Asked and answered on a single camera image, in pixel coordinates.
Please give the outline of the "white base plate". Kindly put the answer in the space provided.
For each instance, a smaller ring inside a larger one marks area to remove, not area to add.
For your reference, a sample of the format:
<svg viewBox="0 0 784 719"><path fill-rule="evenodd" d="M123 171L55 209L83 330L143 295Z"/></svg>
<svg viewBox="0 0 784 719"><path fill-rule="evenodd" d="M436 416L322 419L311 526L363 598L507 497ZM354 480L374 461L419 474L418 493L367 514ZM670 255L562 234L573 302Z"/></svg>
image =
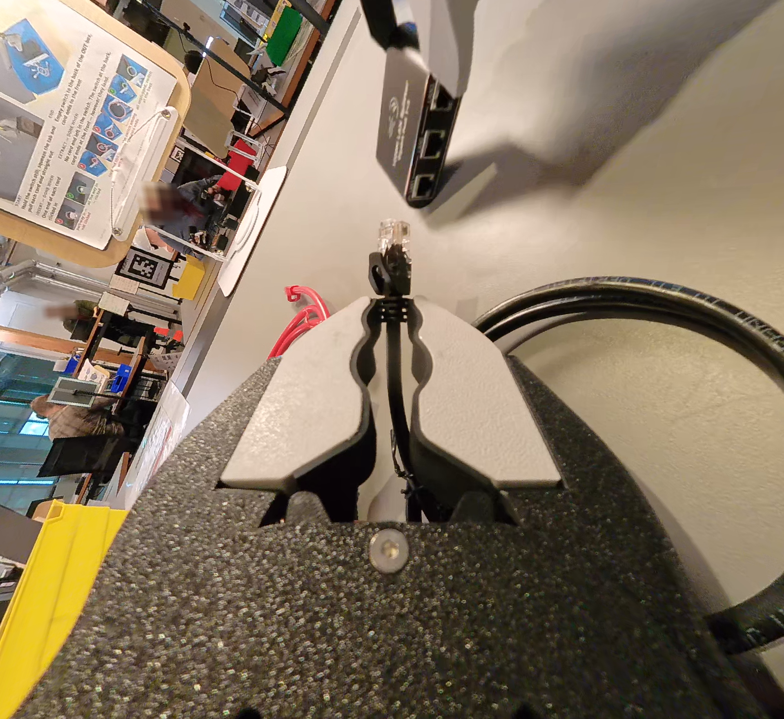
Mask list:
<svg viewBox="0 0 784 719"><path fill-rule="evenodd" d="M250 255L285 182L286 166L269 168L260 182L250 185L250 199L218 274L218 287L229 298L237 287Z"/></svg>

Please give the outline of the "black network switch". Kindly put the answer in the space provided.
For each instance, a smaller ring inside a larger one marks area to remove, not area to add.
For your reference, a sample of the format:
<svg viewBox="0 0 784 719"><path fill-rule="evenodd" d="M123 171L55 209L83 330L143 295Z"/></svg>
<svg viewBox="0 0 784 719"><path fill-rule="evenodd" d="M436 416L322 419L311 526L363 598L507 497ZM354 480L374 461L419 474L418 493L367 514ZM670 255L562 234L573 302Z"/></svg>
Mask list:
<svg viewBox="0 0 784 719"><path fill-rule="evenodd" d="M437 196L461 102L416 50L387 50L376 159L412 208Z"/></svg>

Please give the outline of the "brown wooden panel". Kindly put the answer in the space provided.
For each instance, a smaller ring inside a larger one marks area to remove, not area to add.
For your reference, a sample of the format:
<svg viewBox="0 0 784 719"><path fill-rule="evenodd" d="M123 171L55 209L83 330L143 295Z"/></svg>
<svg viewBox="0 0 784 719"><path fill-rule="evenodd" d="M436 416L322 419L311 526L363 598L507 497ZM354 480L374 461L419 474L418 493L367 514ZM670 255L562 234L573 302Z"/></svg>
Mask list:
<svg viewBox="0 0 784 719"><path fill-rule="evenodd" d="M228 63L230 69L212 56L202 59L198 72L189 77L191 105L184 127L211 154L223 159L228 154L230 136L234 134L232 117L246 86L242 77L248 80L250 71L225 40L214 39L208 49Z"/></svg>

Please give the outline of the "red object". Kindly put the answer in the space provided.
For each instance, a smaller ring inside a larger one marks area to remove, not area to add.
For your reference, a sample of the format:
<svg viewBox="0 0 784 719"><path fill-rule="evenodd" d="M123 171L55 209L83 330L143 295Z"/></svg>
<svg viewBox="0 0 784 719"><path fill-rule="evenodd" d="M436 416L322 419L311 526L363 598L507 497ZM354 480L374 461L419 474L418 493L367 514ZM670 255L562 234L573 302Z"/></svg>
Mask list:
<svg viewBox="0 0 784 719"><path fill-rule="evenodd" d="M234 140L234 147L228 152L225 164L229 170L235 172L235 175L230 175L224 172L223 175L216 183L216 187L225 192L234 192L238 187L243 185L240 180L240 175L246 176L248 170L251 168L256 170L253 161L256 158L256 150L250 146L244 139L237 138Z"/></svg>

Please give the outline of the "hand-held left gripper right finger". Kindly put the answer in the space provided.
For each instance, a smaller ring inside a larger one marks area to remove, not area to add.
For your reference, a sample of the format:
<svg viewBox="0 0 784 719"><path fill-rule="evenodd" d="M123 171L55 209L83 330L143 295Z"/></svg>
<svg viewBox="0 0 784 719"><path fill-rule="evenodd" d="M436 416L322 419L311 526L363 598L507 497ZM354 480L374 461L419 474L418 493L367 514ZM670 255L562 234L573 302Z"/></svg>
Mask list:
<svg viewBox="0 0 784 719"><path fill-rule="evenodd" d="M552 488L561 473L521 385L485 334L423 296L408 318L416 381L411 432L440 460L497 491Z"/></svg>

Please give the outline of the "small yellow box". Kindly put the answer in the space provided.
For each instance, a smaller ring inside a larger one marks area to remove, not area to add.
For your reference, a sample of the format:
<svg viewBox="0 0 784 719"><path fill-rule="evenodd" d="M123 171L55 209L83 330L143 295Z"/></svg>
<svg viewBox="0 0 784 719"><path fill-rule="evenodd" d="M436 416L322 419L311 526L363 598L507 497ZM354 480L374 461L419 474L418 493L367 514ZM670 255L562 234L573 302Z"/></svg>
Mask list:
<svg viewBox="0 0 784 719"><path fill-rule="evenodd" d="M194 301L205 277L205 264L192 255L185 256L180 278L171 287L175 299Z"/></svg>

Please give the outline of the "black and white tag sign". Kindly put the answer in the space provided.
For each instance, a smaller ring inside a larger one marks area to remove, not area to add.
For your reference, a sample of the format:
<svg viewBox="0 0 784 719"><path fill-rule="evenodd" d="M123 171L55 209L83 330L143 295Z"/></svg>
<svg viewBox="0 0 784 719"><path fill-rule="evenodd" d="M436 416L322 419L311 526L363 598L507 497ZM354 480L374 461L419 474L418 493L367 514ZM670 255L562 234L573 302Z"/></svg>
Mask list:
<svg viewBox="0 0 784 719"><path fill-rule="evenodd" d="M172 259L130 246L114 274L126 280L163 291L167 288L174 267Z"/></svg>

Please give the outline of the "yellow plastic bin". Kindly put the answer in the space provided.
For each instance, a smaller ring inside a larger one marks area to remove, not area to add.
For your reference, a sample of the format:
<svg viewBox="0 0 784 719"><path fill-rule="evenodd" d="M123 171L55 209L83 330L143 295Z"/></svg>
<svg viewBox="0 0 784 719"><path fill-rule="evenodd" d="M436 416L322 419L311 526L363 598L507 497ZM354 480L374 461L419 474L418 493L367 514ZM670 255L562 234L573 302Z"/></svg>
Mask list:
<svg viewBox="0 0 784 719"><path fill-rule="evenodd" d="M1 628L1 717L11 717L82 613L129 512L53 500Z"/></svg>

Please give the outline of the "green board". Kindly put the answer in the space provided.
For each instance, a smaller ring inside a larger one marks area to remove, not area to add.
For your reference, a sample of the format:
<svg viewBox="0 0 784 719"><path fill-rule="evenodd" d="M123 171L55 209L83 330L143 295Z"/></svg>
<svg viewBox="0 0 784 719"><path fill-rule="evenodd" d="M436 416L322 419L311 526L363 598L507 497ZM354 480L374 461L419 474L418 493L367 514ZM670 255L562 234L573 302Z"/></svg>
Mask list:
<svg viewBox="0 0 784 719"><path fill-rule="evenodd" d="M299 35L303 18L299 11L291 6L285 6L272 31L267 36L266 54L275 67L280 67Z"/></svg>

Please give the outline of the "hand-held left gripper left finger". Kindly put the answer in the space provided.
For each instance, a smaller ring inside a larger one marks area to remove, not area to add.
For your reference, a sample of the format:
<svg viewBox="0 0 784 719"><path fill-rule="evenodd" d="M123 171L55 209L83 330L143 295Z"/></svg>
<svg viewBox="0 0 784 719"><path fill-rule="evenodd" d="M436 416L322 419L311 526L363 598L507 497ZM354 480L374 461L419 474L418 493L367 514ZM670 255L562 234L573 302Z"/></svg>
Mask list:
<svg viewBox="0 0 784 719"><path fill-rule="evenodd" d="M369 453L374 467L374 304L361 296L284 353L221 473L223 485L293 492L331 460L344 467L352 451Z"/></svg>

